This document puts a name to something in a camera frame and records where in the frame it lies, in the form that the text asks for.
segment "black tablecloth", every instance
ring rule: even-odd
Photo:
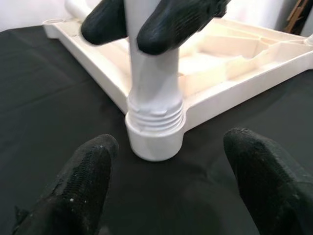
[[[185,134],[173,159],[149,163],[124,115],[42,27],[0,33],[0,234],[29,209],[73,151],[103,133],[120,144],[101,223],[113,235],[257,235],[223,150],[232,127],[281,143],[313,172],[313,72],[306,71]]]

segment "white plastic pipe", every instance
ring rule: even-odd
[[[81,21],[84,21],[92,11],[86,0],[65,0],[65,8],[68,13]]]
[[[160,0],[124,0],[132,62],[133,86],[128,97],[126,126],[133,151],[149,161],[177,154],[185,125],[178,87],[179,50],[150,56],[138,50],[136,38]]]

